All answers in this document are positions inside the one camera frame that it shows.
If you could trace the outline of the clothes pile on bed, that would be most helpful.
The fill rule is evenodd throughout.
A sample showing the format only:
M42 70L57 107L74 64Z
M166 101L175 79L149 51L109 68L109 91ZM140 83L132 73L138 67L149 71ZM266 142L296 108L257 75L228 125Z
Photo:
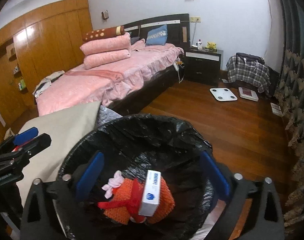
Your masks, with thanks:
M55 82L59 77L61 77L63 74L65 74L64 70L53 72L49 76L46 76L43 78L40 83L35 87L35 90L33 91L34 98L38 98L45 90L47 90L53 82Z

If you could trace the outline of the left wall lamp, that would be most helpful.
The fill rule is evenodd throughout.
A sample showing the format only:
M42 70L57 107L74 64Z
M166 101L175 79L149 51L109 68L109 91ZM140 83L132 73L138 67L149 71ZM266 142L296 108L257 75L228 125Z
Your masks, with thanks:
M109 13L108 13L107 10L102 11L101 15L102 15L102 19L103 19L104 21L106 21L106 20L109 18Z

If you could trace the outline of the plaid cloth covered chair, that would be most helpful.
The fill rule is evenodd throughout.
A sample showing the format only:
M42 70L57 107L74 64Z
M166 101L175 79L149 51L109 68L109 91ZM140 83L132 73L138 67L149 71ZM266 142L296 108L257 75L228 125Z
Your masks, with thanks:
M242 81L256 87L259 93L269 93L270 71L262 58L236 53L228 59L226 68L229 83Z

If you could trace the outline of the black white nightstand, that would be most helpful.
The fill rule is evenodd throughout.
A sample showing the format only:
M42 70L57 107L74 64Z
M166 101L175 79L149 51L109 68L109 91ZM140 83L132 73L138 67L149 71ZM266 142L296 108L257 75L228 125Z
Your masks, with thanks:
M217 87L220 79L222 50L197 50L190 48L185 52L185 79Z

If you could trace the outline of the white blue cardboard box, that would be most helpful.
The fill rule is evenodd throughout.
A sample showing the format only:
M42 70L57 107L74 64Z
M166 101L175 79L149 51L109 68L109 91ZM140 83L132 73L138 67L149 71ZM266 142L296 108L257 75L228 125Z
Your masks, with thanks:
M148 170L138 214L152 217L160 203L161 172Z

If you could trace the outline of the white bathroom scale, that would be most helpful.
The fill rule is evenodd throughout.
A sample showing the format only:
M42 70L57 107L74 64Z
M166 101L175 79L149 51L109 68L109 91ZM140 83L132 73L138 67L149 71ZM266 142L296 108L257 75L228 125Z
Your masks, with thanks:
M209 91L219 102L237 101L237 97L228 88L210 88Z

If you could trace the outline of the pink sock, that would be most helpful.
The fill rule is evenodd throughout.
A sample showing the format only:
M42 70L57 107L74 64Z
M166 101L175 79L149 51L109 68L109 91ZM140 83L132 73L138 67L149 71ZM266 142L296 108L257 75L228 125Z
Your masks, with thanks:
M105 191L104 197L109 199L113 195L113 190L119 188L124 182L122 172L117 170L113 177L108 180L108 183L102 186L102 190Z

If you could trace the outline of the orange foam mesh sheet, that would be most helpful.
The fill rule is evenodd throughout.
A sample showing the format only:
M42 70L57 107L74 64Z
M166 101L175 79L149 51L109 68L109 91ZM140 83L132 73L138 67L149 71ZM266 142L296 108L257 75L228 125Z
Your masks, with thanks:
M99 202L104 215L118 223L127 225L147 222L156 224L165 219L174 209L175 201L160 172L149 171L142 184L138 179L111 178L103 186L109 202Z

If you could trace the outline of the upper pink pillow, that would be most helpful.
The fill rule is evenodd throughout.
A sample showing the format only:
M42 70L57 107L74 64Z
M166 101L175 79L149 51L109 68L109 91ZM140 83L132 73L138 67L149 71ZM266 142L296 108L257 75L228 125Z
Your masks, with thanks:
M96 53L129 49L130 47L130 34L125 33L124 35L119 35L117 37L86 42L80 47L80 50L83 52L84 55L87 56Z

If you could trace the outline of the pink covered bed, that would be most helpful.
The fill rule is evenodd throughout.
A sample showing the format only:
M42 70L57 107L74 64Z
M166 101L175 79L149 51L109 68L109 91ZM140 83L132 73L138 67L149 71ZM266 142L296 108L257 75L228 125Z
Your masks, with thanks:
M63 73L36 98L38 114L95 101L109 106L141 90L183 54L183 49L173 44L148 46L141 39L130 47L128 59L91 69L81 64Z

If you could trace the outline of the yellow plush toy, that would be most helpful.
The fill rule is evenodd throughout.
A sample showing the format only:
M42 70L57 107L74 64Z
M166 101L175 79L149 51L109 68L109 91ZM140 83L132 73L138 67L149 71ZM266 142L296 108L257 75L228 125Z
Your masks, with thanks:
M208 50L216 51L217 50L217 44L215 42L207 42L206 48Z

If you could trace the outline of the pink pillow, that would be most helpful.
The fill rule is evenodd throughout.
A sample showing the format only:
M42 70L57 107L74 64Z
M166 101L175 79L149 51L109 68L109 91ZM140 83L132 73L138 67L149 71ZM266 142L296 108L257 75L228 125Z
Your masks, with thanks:
M80 47L80 50L83 52L84 55L87 56L96 53L129 49L130 47L130 34L125 33L124 35L119 35L117 37L86 42Z
M127 49L96 53L84 58L85 69L92 69L103 64L113 63L131 57Z

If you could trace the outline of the brown dotted bolster pillow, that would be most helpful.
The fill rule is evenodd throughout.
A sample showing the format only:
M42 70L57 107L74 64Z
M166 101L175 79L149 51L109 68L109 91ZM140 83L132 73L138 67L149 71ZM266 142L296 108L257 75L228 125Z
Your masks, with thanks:
M89 42L92 40L101 40L104 38L113 38L125 34L125 29L123 25L116 27L98 29L89 31L88 33L83 34L83 41Z

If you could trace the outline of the wooden wardrobe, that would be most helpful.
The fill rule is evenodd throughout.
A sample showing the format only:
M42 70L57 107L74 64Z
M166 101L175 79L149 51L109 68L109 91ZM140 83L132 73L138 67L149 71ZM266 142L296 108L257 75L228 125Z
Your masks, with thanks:
M0 114L6 126L34 105L32 92L44 77L82 63L82 35L90 30L88 0L50 3L0 29Z

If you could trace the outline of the lower pink pillow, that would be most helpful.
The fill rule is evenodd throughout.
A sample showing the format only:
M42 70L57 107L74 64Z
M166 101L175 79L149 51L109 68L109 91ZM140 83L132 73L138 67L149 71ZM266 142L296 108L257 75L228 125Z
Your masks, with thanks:
M103 64L113 63L131 57L127 49L96 53L84 58L85 69L92 69Z

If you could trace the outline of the blue cushion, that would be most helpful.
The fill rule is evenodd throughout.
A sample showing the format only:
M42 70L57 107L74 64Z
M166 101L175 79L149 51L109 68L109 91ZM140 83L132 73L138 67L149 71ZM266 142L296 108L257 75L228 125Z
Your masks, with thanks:
M168 28L167 25L162 25L159 28L153 29L148 32L146 45L147 46L164 46L167 42Z

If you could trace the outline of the black bed headboard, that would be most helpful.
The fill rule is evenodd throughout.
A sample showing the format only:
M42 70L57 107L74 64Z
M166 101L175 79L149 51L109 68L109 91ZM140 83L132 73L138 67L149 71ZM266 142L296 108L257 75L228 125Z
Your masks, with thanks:
M148 34L158 30L167 31L167 43L189 50L191 46L189 14L173 14L147 18L124 25L124 30L131 37L140 37L145 40Z

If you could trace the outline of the patterned curtain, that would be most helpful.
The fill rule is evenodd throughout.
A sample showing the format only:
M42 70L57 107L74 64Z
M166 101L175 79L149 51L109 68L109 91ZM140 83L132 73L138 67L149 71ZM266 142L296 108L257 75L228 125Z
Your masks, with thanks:
M288 147L296 155L284 215L286 239L304 239L304 0L280 0L284 24L284 56L275 96L286 118Z

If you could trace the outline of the wall power socket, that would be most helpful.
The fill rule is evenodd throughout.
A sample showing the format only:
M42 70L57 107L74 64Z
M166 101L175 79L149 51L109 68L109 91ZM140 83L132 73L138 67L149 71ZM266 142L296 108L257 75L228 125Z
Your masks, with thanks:
M197 17L197 16L190 17L190 22L192 22L192 23L199 23L199 22L201 22L201 18Z

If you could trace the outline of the black lined trash bin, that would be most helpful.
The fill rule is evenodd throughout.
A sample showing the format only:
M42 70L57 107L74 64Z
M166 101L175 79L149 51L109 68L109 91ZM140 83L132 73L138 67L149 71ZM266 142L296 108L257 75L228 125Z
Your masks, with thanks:
M148 170L159 171L175 201L172 212L158 223L122 225L95 204L85 207L99 239L190 239L210 212L214 190L200 165L212 145L187 121L169 116L136 114L110 121L85 135L70 150L58 177L73 173L96 152L104 155L97 180L102 186L116 172L144 182Z

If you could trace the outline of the white bottle on nightstand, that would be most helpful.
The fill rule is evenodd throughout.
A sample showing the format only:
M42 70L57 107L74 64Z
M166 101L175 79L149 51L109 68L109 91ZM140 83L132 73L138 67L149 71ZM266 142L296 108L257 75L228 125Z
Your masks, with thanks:
M198 42L197 42L197 47L198 47L198 50L202 50L202 49L203 49L201 39L198 40Z

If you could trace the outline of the red knit garment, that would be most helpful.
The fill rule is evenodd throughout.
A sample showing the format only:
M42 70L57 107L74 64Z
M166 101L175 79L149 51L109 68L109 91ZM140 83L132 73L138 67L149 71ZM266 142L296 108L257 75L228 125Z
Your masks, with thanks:
M137 179L125 178L123 184L112 193L112 200L97 203L97 206L104 210L106 217L124 225L127 225L131 219L135 223L145 221L146 218L138 214L143 196L143 185Z

